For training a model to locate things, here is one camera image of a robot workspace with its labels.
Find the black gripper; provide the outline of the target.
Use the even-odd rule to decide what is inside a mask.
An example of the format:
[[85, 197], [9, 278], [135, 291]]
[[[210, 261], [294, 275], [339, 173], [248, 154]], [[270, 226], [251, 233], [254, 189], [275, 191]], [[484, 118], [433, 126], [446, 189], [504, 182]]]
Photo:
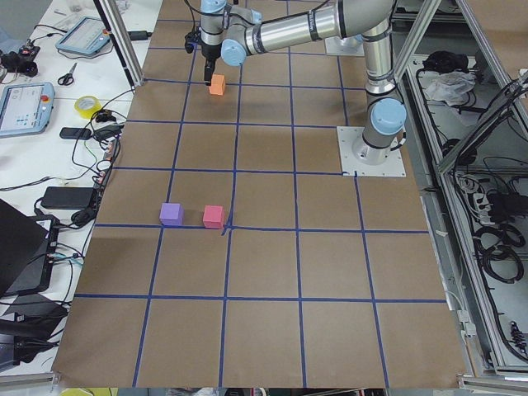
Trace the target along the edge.
[[206, 86], [210, 86], [215, 72], [215, 61], [219, 58], [219, 44], [210, 45], [202, 41], [201, 53], [205, 58], [204, 82]]

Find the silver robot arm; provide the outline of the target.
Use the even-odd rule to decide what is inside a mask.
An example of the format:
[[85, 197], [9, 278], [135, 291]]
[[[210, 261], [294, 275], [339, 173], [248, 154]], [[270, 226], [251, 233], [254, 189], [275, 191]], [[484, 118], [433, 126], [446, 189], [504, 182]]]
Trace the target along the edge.
[[395, 92], [390, 1], [336, 1], [305, 12], [263, 20], [254, 9], [227, 1], [200, 4], [204, 82], [211, 85], [217, 59], [239, 67], [247, 57], [337, 37], [359, 36], [367, 73], [367, 124], [351, 150], [366, 165], [380, 165], [396, 148], [394, 139], [407, 118]]

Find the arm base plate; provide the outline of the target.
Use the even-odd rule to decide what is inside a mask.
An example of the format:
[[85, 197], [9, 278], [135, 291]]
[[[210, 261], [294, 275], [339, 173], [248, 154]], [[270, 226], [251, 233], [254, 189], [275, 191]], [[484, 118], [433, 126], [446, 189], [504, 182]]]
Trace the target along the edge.
[[363, 57], [363, 39], [360, 35], [340, 39], [339, 37], [329, 37], [325, 39], [326, 54], [334, 56], [354, 56]]
[[388, 148], [371, 148], [363, 140], [363, 127], [338, 126], [341, 173], [349, 177], [406, 177], [398, 139]]

